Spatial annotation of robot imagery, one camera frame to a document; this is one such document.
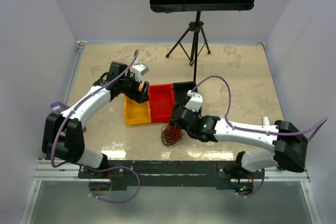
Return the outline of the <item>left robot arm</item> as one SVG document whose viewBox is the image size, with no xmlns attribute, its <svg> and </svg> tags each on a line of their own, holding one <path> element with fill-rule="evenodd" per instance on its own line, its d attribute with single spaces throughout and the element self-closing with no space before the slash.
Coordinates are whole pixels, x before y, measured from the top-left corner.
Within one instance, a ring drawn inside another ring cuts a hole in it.
<svg viewBox="0 0 336 224">
<path fill-rule="evenodd" d="M 90 167 L 97 178 L 108 174 L 107 156 L 86 147 L 83 131 L 87 122 L 120 94 L 138 104 L 149 100 L 147 81 L 141 78 L 149 71 L 147 65 L 128 66 L 112 62 L 109 71 L 96 80 L 88 93 L 70 108 L 49 114 L 45 121 L 41 150 L 51 159 Z"/>
</svg>

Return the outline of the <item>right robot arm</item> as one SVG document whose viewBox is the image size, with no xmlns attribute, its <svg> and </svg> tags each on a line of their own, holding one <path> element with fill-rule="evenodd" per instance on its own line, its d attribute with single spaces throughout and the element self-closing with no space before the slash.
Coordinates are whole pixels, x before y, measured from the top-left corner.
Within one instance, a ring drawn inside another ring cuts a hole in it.
<svg viewBox="0 0 336 224">
<path fill-rule="evenodd" d="M 235 142 L 259 147 L 258 152 L 237 155 L 234 173 L 239 178 L 267 167 L 278 166 L 294 173 L 305 169 L 308 139 L 290 122 L 278 120 L 274 125 L 226 122 L 184 107 L 173 112 L 171 122 L 201 142 Z"/>
</svg>

